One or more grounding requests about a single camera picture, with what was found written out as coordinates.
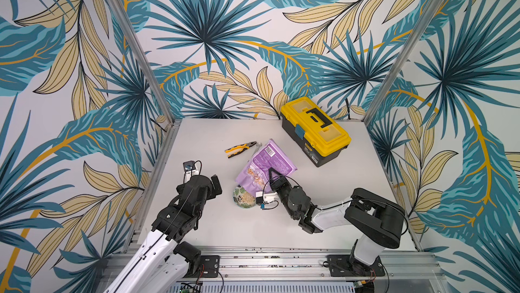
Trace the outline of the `yellow black pliers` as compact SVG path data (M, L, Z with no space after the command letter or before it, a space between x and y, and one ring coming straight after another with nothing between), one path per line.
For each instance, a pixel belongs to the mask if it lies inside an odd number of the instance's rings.
M226 149L225 153L227 154L228 158L231 158L231 157L240 155L241 153L244 153L246 150L248 150L256 145L257 145L257 141L243 143L240 145L233 146L229 149Z

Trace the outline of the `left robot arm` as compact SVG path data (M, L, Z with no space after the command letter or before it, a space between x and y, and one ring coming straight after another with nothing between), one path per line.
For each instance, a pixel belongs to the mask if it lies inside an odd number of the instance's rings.
M105 292L164 292L200 267L201 251L184 240L196 231L205 204L222 194L216 175L192 175L152 223L144 242Z

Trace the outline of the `left aluminium frame post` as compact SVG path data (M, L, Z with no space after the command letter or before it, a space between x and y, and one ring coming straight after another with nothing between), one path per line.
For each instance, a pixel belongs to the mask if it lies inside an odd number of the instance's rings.
M138 61L141 70L144 73L145 79L148 81L150 85L151 91L154 93L157 98L158 105L161 108L161 111L164 113L165 118L167 119L167 123L170 127L174 126L175 117L170 111L169 103L166 102L166 99L159 87L157 79L154 75L153 70L146 58L146 55L138 41L138 37L134 31L133 26L129 20L128 14L123 7L123 3L120 0L106 0L109 7L112 9L112 13L123 32L124 37L127 39L128 45L132 50L135 59Z

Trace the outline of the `aluminium frame post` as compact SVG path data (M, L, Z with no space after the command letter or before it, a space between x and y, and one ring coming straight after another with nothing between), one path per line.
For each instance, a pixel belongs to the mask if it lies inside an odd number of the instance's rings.
M146 58L146 55L138 41L138 37L134 31L133 26L129 20L128 14L123 7L123 3L120 0L106 0L109 7L112 9L112 13L123 32L124 37L127 39L128 45L132 50L135 59L138 61L141 70L144 73L145 79L148 81L150 85L151 91L154 93L157 98L158 105L161 108L161 111L164 113L165 118L167 119L167 123L170 127L174 126L175 117L170 111L169 103L166 102L166 99L159 87L157 79L154 75L153 70Z
M402 46L402 50L395 60L395 63L392 65L386 79L381 83L378 93L375 95L366 115L363 118L363 122L366 126L370 125L373 119L375 119L376 112L385 99L385 95L397 78L398 73L401 71L413 48L420 41L421 36L424 34L429 23L432 21L434 16L436 16L437 10L441 7L443 1L444 0L430 0L426 5L425 12L418 18L416 25L411 30L411 35Z

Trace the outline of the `right aluminium frame post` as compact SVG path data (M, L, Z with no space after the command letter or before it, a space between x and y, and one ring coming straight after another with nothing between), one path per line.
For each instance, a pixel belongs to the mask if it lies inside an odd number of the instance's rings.
M424 34L429 23L432 21L434 16L436 16L437 10L441 7L443 1L444 0L430 0L426 5L425 12L418 18L416 25L411 30L411 35L402 46L402 50L395 60L395 63L392 65L386 79L381 83L378 93L375 95L366 115L363 118L363 122L366 126L370 125L373 119L375 119L376 112L385 99L385 95L397 78L398 73L401 71L413 48L420 41L421 36Z

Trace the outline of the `purple oats bag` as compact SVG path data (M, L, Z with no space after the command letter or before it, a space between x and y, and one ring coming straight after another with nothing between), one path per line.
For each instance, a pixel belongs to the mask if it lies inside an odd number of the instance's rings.
M241 170L235 182L251 195L257 192L271 193L271 184L282 176L290 176L297 170L286 153L270 139Z

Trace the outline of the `yellow black toolbox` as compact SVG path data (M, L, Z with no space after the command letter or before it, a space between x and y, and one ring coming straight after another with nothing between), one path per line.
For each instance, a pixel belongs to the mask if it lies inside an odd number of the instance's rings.
M311 99L295 99L280 108L282 128L317 167L334 160L346 149L350 135Z

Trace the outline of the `aluminium front rail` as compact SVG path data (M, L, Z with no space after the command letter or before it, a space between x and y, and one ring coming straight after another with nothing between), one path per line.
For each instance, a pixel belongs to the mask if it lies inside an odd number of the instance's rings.
M430 252L383 252L383 271L334 277L327 259L346 250L293 248L203 248L218 256L216 277L194 275L165 292L449 292L440 264Z

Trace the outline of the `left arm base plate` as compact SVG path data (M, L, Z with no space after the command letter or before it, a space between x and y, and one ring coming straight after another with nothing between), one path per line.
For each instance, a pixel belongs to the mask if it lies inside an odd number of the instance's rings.
M203 255L188 263L187 278L217 278L219 276L221 257L219 255Z

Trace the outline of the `green leaf pattern bowl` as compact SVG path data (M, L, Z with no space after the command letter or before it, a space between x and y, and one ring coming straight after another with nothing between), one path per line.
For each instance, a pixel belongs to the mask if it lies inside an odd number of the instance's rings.
M251 195L240 185L237 185L233 191L233 201L238 207L243 209L249 209L257 206L256 197Z

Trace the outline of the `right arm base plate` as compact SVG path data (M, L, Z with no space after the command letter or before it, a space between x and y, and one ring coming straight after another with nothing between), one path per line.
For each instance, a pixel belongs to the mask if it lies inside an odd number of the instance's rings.
M328 255L322 266L329 270L333 278L380 278L387 275L383 263L379 257L375 262L367 266L354 259L352 255Z

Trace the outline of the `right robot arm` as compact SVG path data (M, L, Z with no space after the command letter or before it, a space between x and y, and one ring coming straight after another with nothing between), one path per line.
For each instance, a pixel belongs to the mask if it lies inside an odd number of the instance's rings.
M309 234L322 233L326 229L352 225L361 231L350 254L353 265L371 267L384 249L400 246L403 226L407 223L404 209L363 188L353 190L351 198L318 206L311 202L303 187L291 185L291 178L270 168L271 190L276 193L289 217L299 222L300 228Z

